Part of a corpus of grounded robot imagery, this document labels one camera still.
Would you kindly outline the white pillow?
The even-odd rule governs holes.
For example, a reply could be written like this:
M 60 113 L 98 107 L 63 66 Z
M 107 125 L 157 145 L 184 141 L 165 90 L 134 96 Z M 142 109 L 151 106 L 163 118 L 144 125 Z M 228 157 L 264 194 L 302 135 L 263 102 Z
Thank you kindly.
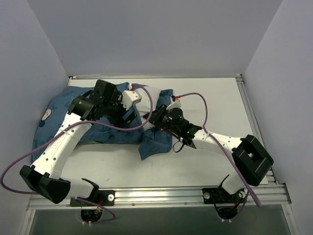
M 154 111 L 157 106 L 157 101 L 159 99 L 161 89 L 152 86 L 145 86 L 145 89 L 148 91 L 152 99 L 152 111 Z M 149 114 L 151 109 L 151 103 L 147 93 L 142 88 L 136 88 L 135 91 L 141 95 L 141 101 L 134 105 L 137 117 L 132 122 L 131 127 L 136 127 L 144 123 L 146 121 L 144 116 L 146 114 Z

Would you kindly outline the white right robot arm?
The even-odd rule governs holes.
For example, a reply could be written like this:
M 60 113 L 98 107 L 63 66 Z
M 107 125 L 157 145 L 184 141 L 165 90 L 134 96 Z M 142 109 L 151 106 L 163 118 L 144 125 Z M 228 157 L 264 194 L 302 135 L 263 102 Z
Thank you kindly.
M 217 196 L 223 202 L 230 201 L 242 188 L 259 186 L 274 163 L 255 136 L 239 138 L 205 131 L 185 119 L 181 108 L 167 110 L 166 105 L 161 105 L 151 116 L 146 114 L 144 118 L 185 146 L 222 152 L 230 158 L 231 163 L 236 166 L 235 172 L 227 176 L 217 190 Z

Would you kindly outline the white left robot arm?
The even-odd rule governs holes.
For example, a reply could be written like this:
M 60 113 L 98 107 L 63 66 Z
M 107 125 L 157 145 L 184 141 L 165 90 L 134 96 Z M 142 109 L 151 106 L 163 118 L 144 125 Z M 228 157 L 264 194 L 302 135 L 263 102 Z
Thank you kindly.
M 123 117 L 141 99 L 136 91 L 120 92 L 115 84 L 97 80 L 93 90 L 72 101 L 62 125 L 42 155 L 31 166 L 21 168 L 23 180 L 30 189 L 54 204 L 67 197 L 80 197 L 87 205 L 94 205 L 99 198 L 99 186 L 84 178 L 62 179 L 63 168 L 95 121 L 105 117 L 113 126 L 126 130 L 137 115 L 131 113 L 126 119 Z

